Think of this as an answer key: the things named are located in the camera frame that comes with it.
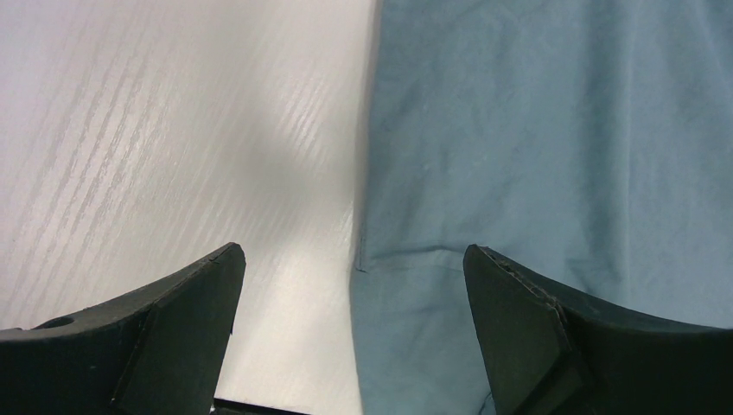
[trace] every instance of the blue fabric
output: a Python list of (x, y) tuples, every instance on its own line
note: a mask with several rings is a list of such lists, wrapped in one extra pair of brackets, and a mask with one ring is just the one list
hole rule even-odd
[(733, 326), (733, 2), (384, 0), (370, 117), (366, 415), (493, 413), (472, 243)]

